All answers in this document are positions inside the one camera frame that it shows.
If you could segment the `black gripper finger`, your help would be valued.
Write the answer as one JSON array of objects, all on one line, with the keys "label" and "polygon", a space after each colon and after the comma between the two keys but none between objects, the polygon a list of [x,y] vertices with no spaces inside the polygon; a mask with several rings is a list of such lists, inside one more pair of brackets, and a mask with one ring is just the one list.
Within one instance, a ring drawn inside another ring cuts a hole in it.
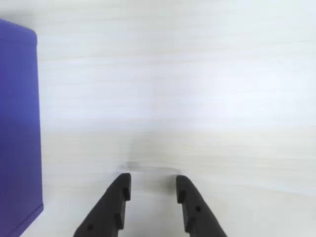
[{"label": "black gripper finger", "polygon": [[77,227],[75,237],[117,237],[131,199],[131,174],[120,174]]},{"label": "black gripper finger", "polygon": [[176,176],[177,202],[182,205],[185,232],[191,237],[226,237],[217,218],[193,182]]}]

